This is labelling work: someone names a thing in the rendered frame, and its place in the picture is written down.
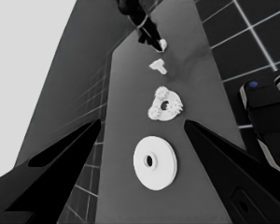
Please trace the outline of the large thick white disc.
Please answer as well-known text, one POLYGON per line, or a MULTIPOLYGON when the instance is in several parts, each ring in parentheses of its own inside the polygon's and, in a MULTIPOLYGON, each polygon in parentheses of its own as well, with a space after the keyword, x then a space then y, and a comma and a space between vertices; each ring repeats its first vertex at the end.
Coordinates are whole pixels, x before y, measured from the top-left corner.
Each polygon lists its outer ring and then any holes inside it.
POLYGON ((158 136, 147 136, 136 145, 133 168, 138 180, 150 190, 171 185, 177 173, 177 159, 171 145, 158 136))

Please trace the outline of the small white T-shaped piece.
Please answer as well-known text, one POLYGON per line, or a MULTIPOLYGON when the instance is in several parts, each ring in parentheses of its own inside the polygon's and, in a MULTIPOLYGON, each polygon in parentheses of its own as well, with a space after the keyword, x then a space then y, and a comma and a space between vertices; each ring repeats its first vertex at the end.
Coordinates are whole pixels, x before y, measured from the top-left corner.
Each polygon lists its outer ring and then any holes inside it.
POLYGON ((163 59, 158 59, 157 61, 153 62, 149 67, 152 70, 157 70, 159 71, 162 75, 166 75, 167 74, 167 70, 164 67, 165 62, 163 59))

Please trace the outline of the white round carrier with pins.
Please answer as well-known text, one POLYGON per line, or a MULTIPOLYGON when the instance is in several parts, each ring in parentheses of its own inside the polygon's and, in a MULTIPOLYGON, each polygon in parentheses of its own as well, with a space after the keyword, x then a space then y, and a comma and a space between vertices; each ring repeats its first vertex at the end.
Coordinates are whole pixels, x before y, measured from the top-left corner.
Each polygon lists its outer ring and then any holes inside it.
POLYGON ((178 94, 175 93, 174 91, 170 91, 170 90, 169 90, 169 94, 168 94, 166 99, 162 99, 161 100, 161 99, 156 98, 154 96, 154 100, 152 102, 151 107, 157 107, 160 110, 160 116, 159 116, 158 120, 160 120, 160 121, 172 120, 172 119, 174 119, 177 115, 179 115, 183 111, 182 110, 178 114, 171 114, 170 113, 170 111, 169 111, 169 104, 172 101, 174 101, 174 100, 179 100, 182 103, 182 101, 181 101, 180 97, 178 96, 178 94))

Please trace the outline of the dark robot body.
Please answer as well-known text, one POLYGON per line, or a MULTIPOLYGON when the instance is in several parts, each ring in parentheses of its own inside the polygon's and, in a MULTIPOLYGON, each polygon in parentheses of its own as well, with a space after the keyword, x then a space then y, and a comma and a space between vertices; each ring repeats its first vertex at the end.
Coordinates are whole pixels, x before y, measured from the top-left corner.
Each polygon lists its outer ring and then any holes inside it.
POLYGON ((267 162, 280 172, 280 75, 248 80, 239 97, 267 162))

